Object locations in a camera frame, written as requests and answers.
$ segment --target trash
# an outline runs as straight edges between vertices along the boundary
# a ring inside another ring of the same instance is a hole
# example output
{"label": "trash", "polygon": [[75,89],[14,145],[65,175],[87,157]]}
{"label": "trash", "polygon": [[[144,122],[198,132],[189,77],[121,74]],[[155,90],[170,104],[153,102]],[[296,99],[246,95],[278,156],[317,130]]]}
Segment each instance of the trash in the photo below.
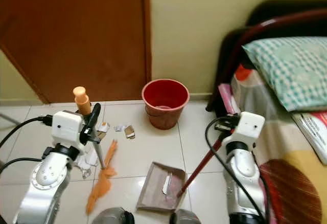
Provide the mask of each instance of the trash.
{"label": "trash", "polygon": [[164,195],[167,195],[167,192],[168,192],[168,186],[170,184],[170,181],[173,177],[173,173],[170,173],[169,175],[167,175],[166,177],[166,180],[165,180],[165,183],[163,185],[163,188],[162,188],[162,192],[164,193]]}
{"label": "trash", "polygon": [[126,138],[135,139],[135,132],[132,125],[129,125],[127,128],[125,128],[124,131],[125,131]]}
{"label": "trash", "polygon": [[84,180],[91,175],[91,166],[96,165],[98,165],[98,156],[94,148],[79,156],[75,162],[75,166],[82,171]]}
{"label": "trash", "polygon": [[[107,122],[103,122],[98,128],[98,137],[102,140],[106,136],[106,132],[109,130],[110,125]],[[82,171],[83,179],[85,180],[91,175],[91,166],[98,165],[98,156],[94,148],[85,150],[85,154],[79,156],[75,161],[76,167]]]}
{"label": "trash", "polygon": [[110,124],[107,122],[103,122],[99,125],[98,131],[106,133],[108,132],[109,128],[110,128]]}
{"label": "trash", "polygon": [[126,125],[120,124],[120,125],[118,125],[118,126],[115,126],[113,129],[114,129],[114,131],[116,131],[116,132],[120,132],[120,131],[123,131],[125,128],[127,128]]}

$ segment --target orange broom bristles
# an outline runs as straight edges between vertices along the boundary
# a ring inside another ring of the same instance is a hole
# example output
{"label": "orange broom bristles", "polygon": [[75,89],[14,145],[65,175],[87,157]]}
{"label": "orange broom bristles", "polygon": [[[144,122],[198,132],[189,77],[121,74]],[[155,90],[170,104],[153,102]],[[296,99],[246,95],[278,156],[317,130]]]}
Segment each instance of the orange broom bristles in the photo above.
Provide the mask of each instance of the orange broom bristles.
{"label": "orange broom bristles", "polygon": [[88,201],[86,205],[87,215],[89,215],[92,212],[97,199],[105,195],[111,188],[111,182],[109,181],[108,177],[116,175],[116,172],[114,168],[109,167],[109,163],[117,147],[118,147],[117,140],[113,140],[107,152],[106,159],[104,161],[106,168],[101,169],[99,173],[98,182],[95,184],[90,196],[88,197]]}

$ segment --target wall baseboard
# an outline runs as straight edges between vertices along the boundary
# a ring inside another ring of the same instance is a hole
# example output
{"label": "wall baseboard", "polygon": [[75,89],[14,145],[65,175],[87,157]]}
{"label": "wall baseboard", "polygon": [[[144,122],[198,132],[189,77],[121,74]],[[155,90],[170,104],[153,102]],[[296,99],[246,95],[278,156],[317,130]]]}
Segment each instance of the wall baseboard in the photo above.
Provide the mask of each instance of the wall baseboard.
{"label": "wall baseboard", "polygon": [[43,105],[40,100],[0,99],[0,106]]}
{"label": "wall baseboard", "polygon": [[190,100],[208,100],[212,93],[190,93]]}

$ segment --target paper scrap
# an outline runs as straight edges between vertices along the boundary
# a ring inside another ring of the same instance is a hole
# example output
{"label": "paper scrap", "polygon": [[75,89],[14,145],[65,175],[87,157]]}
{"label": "paper scrap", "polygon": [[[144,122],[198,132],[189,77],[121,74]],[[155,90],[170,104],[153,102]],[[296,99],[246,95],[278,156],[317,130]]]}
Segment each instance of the paper scrap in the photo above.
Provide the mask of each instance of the paper scrap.
{"label": "paper scrap", "polygon": [[110,128],[110,124],[107,122],[103,122],[99,125],[98,131],[106,133],[108,132],[109,128]]}
{"label": "paper scrap", "polygon": [[119,125],[113,127],[114,131],[116,131],[116,132],[123,131],[125,128],[127,128],[127,126],[123,125],[123,124],[119,124]]}
{"label": "paper scrap", "polygon": [[134,131],[132,125],[129,125],[127,128],[125,128],[124,131],[125,131],[126,138],[128,138],[128,139],[135,138],[135,131]]}
{"label": "paper scrap", "polygon": [[82,171],[84,180],[91,175],[91,166],[96,166],[97,164],[98,156],[94,148],[85,154],[78,156],[74,162],[74,166],[78,167]]}
{"label": "paper scrap", "polygon": [[164,195],[167,195],[170,177],[171,177],[170,175],[167,175],[165,183],[163,185],[162,192],[164,193]]}

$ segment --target bed frame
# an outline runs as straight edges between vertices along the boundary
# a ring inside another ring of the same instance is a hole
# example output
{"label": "bed frame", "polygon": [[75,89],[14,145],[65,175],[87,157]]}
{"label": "bed frame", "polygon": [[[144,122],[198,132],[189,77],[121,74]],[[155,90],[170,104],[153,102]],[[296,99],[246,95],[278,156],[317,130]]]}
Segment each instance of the bed frame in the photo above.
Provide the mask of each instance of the bed frame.
{"label": "bed frame", "polygon": [[242,45],[256,39],[286,36],[327,36],[327,0],[268,0],[250,14],[246,25],[229,32],[220,48],[213,94],[206,107],[217,116],[226,114],[218,91],[244,59]]}

